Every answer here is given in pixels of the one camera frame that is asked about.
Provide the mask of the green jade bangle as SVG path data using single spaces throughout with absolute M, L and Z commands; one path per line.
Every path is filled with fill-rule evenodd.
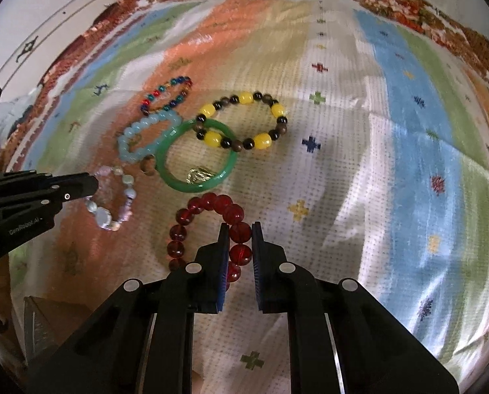
M 172 126 L 168 132 L 163 133 L 163 138 L 161 140 L 160 145 L 158 146 L 155 156 L 155 168 L 158 171 L 161 179 L 171 188 L 176 191 L 184 192 L 184 193 L 198 193 L 207 191 L 209 189 L 213 189 L 218 187 L 218 185 L 224 182 L 225 179 L 230 175 L 233 171 L 238 154 L 231 150 L 229 157 L 227 158 L 227 164 L 224 168 L 216 173 L 214 176 L 209 178 L 208 181 L 201 183 L 188 183 L 183 182 L 176 178 L 166 167 L 166 160 L 169 148 L 177 141 L 183 134 L 185 134 L 188 130 L 191 130 L 195 125 L 196 120 L 190 119 L 182 122 L 177 126 Z

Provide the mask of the small gold earring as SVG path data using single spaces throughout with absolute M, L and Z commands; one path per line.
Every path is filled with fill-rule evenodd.
M 190 184 L 200 184 L 209 181 L 214 173 L 205 167 L 197 166 L 191 168 L 187 173 L 187 182 Z

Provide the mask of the colourful striped blanket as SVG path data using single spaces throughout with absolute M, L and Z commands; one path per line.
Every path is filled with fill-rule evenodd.
M 316 277 L 357 279 L 467 389 L 489 361 L 489 87 L 431 40 L 343 0 L 153 3 L 48 92 L 14 168 L 98 176 L 89 205 L 11 254 L 14 323 L 28 297 L 94 310 L 130 277 L 167 275 L 189 195 L 144 153 L 205 104 L 260 91 L 288 130 L 238 155 L 215 191 Z

